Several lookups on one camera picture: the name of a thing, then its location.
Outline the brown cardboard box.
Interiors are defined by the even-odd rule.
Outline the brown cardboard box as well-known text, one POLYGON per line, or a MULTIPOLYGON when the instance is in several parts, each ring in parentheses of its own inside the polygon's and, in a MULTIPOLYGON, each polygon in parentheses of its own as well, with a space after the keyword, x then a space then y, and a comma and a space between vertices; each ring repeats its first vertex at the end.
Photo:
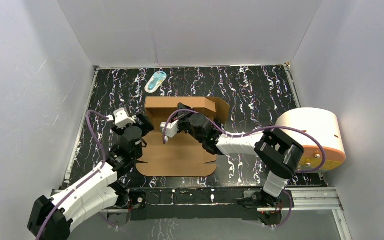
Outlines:
POLYGON ((215 172, 217 157, 208 153, 190 134, 179 133, 163 143, 160 125, 178 109, 179 103, 223 124, 231 109, 220 97, 148 96, 144 108, 154 130, 143 138, 147 147, 143 148, 143 156, 135 165, 140 174, 147 177, 207 177, 215 172))

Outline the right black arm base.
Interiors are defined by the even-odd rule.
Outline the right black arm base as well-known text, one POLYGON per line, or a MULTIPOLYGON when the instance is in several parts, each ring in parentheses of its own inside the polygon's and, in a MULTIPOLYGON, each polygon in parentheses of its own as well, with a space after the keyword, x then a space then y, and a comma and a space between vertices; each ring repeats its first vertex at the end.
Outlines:
POLYGON ((284 225, 295 206, 292 192, 289 190, 283 190, 278 197, 273 197, 263 190, 246 190, 234 203, 247 209, 266 209, 258 210, 258 218, 264 226, 272 229, 284 225))

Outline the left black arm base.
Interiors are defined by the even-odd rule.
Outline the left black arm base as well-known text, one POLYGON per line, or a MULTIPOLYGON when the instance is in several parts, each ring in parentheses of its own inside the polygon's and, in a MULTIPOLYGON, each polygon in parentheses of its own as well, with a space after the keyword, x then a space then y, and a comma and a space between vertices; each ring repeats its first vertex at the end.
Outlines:
POLYGON ((119 231, 130 221, 134 210, 146 208, 145 191, 113 186, 104 190, 104 193, 109 194, 109 203, 114 203, 110 205, 105 203, 106 207, 97 215, 108 224, 109 229, 119 231))

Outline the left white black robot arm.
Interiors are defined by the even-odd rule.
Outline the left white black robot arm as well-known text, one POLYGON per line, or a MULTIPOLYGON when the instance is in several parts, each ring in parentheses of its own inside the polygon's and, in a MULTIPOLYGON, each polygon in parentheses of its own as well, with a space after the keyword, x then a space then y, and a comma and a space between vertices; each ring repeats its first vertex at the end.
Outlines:
POLYGON ((100 211, 129 206, 131 200, 119 178, 143 156, 144 137, 155 128, 148 116, 130 116, 125 108, 104 117, 113 122, 119 141, 105 152, 103 160, 83 178, 51 196, 42 195, 33 204, 27 229, 37 240, 67 240, 72 231, 100 211))

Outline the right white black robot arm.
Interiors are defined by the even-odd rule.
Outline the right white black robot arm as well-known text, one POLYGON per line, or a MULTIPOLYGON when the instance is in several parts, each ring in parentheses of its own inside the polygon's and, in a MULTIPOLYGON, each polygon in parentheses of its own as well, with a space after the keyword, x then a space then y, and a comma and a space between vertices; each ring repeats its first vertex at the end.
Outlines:
POLYGON ((282 199, 282 191, 295 174, 305 149, 279 126, 249 133, 231 133, 218 120, 179 103, 170 116, 171 126, 165 139, 184 132, 197 140, 212 155, 245 154, 259 157, 269 170, 262 190, 262 202, 275 207, 282 199))

